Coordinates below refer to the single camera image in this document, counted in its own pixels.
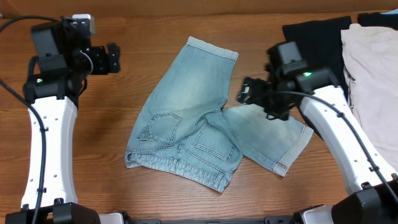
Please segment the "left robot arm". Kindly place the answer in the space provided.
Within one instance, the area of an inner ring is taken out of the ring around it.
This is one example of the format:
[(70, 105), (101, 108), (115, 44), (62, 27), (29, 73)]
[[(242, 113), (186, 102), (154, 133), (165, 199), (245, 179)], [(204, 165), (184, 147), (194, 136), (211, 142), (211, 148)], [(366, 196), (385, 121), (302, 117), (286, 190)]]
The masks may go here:
[(6, 215), (12, 223), (126, 223), (121, 212), (99, 214), (78, 203), (73, 169), (73, 130), (78, 100), (89, 75), (118, 73), (120, 48), (94, 47), (95, 20), (89, 14), (41, 17), (30, 30), (36, 55), (18, 99), (30, 116), (28, 181), (21, 209)]

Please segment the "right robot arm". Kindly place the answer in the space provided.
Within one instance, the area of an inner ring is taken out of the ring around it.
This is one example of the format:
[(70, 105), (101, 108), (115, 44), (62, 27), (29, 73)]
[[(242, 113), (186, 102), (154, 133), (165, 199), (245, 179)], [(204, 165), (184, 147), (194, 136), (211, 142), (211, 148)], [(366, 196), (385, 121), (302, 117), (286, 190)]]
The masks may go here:
[(267, 50), (267, 80), (246, 77), (238, 101), (264, 108), (267, 119), (287, 120), (297, 107), (324, 140), (345, 180), (348, 196), (265, 223), (397, 223), (397, 171), (377, 152), (356, 121), (338, 80), (328, 67), (309, 67), (295, 42)]

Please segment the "light blue denim shorts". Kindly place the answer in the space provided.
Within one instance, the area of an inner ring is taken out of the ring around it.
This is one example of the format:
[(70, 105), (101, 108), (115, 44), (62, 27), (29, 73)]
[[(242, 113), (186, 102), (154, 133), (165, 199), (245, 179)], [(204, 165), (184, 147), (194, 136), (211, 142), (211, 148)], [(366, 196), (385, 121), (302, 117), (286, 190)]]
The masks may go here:
[(268, 120), (257, 105), (225, 108), (238, 53), (190, 37), (136, 119), (128, 168), (170, 172), (222, 192), (243, 157), (284, 176), (313, 130)]

